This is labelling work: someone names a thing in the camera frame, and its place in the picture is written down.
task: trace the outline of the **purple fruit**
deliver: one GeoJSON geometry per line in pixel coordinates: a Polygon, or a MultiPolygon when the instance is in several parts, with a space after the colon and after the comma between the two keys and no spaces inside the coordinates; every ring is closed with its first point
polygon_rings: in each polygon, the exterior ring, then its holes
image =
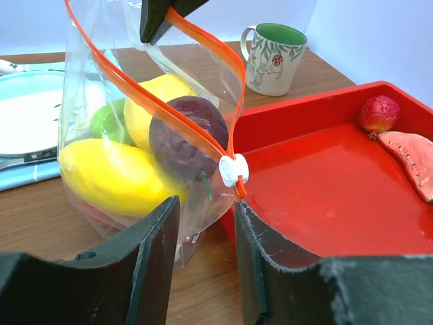
{"type": "MultiPolygon", "coordinates": [[[[223,116],[211,102],[201,97],[183,96],[167,103],[191,119],[227,149],[229,132],[223,116]]],[[[152,118],[149,130],[150,148],[159,164],[183,179],[201,180],[210,177],[218,162],[205,156],[197,147],[172,131],[164,122],[152,118]]]]}

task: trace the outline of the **clear ziplock bag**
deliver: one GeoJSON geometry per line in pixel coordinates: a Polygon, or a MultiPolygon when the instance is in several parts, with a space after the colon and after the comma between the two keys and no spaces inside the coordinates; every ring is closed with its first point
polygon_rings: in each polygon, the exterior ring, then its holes
{"type": "Polygon", "coordinates": [[[65,4],[58,161],[71,203],[109,238],[177,195],[178,243],[193,243],[246,195],[246,162],[233,152],[242,61],[173,8],[150,45],[139,38],[140,0],[65,4]]]}

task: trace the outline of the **yellow lemon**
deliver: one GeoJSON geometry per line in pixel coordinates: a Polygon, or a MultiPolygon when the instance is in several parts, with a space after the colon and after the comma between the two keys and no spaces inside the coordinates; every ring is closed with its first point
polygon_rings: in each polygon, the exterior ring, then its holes
{"type": "MultiPolygon", "coordinates": [[[[164,74],[139,85],[166,103],[182,96],[199,97],[192,87],[175,74],[164,74]]],[[[149,126],[152,115],[132,99],[127,98],[124,103],[123,116],[128,133],[135,145],[150,152],[149,126]]]]}
{"type": "Polygon", "coordinates": [[[60,151],[62,179],[96,208],[128,217],[146,217],[169,196],[183,204],[187,188],[168,175],[153,155],[107,139],[72,142],[60,151]]]}

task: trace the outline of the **brown tabletop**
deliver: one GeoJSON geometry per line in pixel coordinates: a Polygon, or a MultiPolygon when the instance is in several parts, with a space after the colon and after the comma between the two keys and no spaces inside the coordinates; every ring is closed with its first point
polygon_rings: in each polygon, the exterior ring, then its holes
{"type": "MultiPolygon", "coordinates": [[[[239,43],[230,43],[240,54],[239,43]]],[[[139,52],[128,65],[142,64],[139,52]]],[[[14,63],[55,62],[63,53],[4,56],[14,63]]],[[[194,62],[200,58],[191,58],[194,62]]],[[[135,79],[139,79],[139,70],[135,79]]],[[[283,97],[266,97],[247,89],[246,108],[348,87],[353,83],[307,50],[283,97]]],[[[102,239],[68,202],[60,178],[0,192],[0,250],[26,251],[38,257],[72,259],[102,239]]],[[[167,324],[242,324],[235,247],[222,225],[206,230],[187,267],[174,273],[167,324]]]]}

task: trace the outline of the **red plastic container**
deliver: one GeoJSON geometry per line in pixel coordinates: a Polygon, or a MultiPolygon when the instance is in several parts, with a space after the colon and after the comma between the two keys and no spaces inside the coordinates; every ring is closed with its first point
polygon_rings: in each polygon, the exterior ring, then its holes
{"type": "MultiPolygon", "coordinates": [[[[393,131],[433,139],[433,110],[386,82],[252,108],[237,123],[235,151],[250,166],[247,203],[319,256],[433,253],[433,204],[358,125],[375,95],[400,105],[393,131]]],[[[235,241],[233,209],[221,222],[235,241]]]]}

